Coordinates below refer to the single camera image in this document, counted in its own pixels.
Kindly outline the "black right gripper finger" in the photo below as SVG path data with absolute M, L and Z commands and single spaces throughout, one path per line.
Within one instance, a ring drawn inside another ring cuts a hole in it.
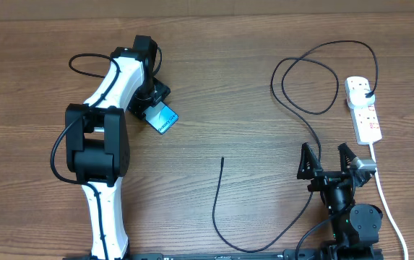
M 342 143 L 338 146 L 338 151 L 340 154 L 341 171 L 346 173 L 351 169 L 356 169 L 355 159 L 357 156 L 349 148 L 349 146 L 347 146 L 346 143 Z
M 310 145 L 305 142 L 301 146 L 301 160 L 298 167 L 297 179 L 311 180 L 319 177 L 323 168 Z

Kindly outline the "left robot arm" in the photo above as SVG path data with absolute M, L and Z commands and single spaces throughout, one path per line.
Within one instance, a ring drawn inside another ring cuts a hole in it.
M 132 47 L 118 47 L 107 60 L 108 73 L 82 104 L 70 104 L 65 129 L 66 164 L 73 184 L 85 193 L 92 226 L 88 259 L 129 259 L 130 239 L 124 227 L 121 187 L 129 169 L 126 114 L 148 122 L 164 134 L 178 120 L 164 100 L 171 90 L 156 78 L 162 52 L 150 37 L 138 35 Z

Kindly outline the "blue Galaxy smartphone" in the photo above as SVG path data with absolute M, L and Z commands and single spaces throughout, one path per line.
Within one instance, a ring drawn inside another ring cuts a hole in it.
M 146 122 L 159 134 L 164 134 L 178 120 L 178 114 L 164 102 L 158 103 L 155 107 L 150 106 L 145 114 Z

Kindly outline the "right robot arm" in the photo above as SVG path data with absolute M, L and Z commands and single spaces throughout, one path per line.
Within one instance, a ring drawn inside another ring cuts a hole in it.
M 382 259 L 379 230 L 383 213 L 375 205 L 355 202 L 355 191 L 374 177 L 376 163 L 360 159 L 345 144 L 338 146 L 340 170 L 325 171 L 309 144 L 301 147 L 301 161 L 297 178 L 309 180 L 310 192 L 319 192 L 328 211 L 328 219 L 310 229 L 298 242 L 295 259 Z M 329 223 L 333 239 L 321 243 L 316 249 L 301 248 L 310 234 Z

